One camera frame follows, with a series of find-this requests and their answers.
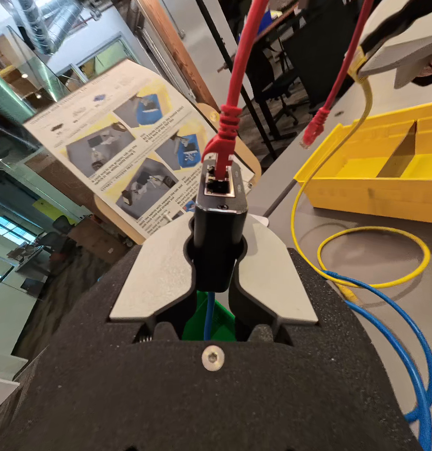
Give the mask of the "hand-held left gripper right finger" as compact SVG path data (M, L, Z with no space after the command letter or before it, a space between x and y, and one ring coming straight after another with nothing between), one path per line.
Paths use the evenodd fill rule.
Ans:
M242 324L317 324L318 318L286 245L252 215L229 287L229 307Z

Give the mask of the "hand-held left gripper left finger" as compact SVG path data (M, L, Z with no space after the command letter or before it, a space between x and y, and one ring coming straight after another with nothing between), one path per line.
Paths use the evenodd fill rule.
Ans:
M115 301L113 322L155 323L179 306L184 316L195 310L196 270L188 254L193 216L181 216L151 235L138 256Z

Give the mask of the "black ethernet switch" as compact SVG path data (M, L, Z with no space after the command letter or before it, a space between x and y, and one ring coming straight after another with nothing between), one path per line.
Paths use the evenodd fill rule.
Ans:
M195 199L192 261L196 289L224 292L229 288L248 206L240 166L233 162L217 179L215 159L204 160Z

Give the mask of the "green plastic bin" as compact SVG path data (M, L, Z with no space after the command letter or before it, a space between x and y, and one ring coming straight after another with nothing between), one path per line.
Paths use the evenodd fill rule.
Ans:
M207 292L197 291L196 312L185 325L182 335L183 341L204 340L206 310ZM217 300L214 303L211 339L214 341L236 341L235 317Z

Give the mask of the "yellow plastic bin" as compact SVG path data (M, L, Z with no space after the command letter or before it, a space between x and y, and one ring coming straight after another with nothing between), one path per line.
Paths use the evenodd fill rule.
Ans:
M317 208L432 223L432 103L369 116L305 194Z

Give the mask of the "cardboard box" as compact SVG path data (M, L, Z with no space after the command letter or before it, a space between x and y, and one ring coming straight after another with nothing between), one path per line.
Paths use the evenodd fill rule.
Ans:
M67 237L110 265L116 264L129 252L129 249L123 243L89 217L73 226Z

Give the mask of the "black office chair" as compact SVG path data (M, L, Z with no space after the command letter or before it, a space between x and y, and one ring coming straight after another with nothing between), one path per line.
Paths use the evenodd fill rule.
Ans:
M277 142L294 138L297 135L296 132L281 134L277 127L277 122L283 116L288 116L292 117L294 126L298 125L299 120L294 115L294 111L299 106L309 103L307 97L294 104L288 105L285 103L284 97L291 97L290 87L298 79L295 69L287 69L275 78L272 64L263 50L255 44L248 60L246 73L252 87L254 100L259 105L265 118L272 140ZM267 105L269 100L281 101L282 108L275 116L272 115Z

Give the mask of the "printed instruction sheet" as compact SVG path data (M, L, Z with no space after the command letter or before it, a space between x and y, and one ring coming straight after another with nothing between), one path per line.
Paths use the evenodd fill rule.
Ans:
M205 114L161 76L128 59L24 122L25 129L113 212L142 244L159 228L197 209L247 219L252 166L238 152L229 171L234 198L200 184L215 157L219 114Z

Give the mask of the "black floor stand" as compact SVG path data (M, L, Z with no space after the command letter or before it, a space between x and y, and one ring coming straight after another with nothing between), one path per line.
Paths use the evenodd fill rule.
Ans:
M201 14L202 14L211 34L219 48L220 53L222 54L222 56L224 58L224 62L226 63L226 65L228 66L228 69L232 73L233 72L232 58L229 55L228 51L226 50L225 44L223 43L223 40L222 40L222 37L220 36L219 31L217 30L217 27L214 24L213 19L209 13L204 1L197 0L196 3L197 3L197 6L199 7ZM268 135L265 132L265 129L256 113L256 110L254 109L254 106L247 94L247 91L243 87L243 82L241 82L240 95L244 99L247 109L250 112L251 117L255 123L255 126L256 126L257 130L259 131L260 136L268 150L268 155L266 155L261 160L261 163L260 163L262 168L268 168L278 158L278 154L277 154L276 150L273 148L273 146L268 138Z

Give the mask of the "wooden support column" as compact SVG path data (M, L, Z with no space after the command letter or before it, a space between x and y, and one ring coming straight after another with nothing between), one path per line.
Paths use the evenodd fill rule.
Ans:
M196 101L213 107L217 112L220 108L210 93L191 56L185 48L179 34L157 0L138 0L143 16L148 19L156 30L172 59L178 66L184 79L190 86Z

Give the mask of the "silver air duct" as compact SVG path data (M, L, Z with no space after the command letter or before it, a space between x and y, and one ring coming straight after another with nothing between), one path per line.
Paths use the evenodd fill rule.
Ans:
M29 49L44 55L58 51L84 9L92 19L101 18L93 1L47 1L38 6L34 0L16 0L12 6L22 40Z

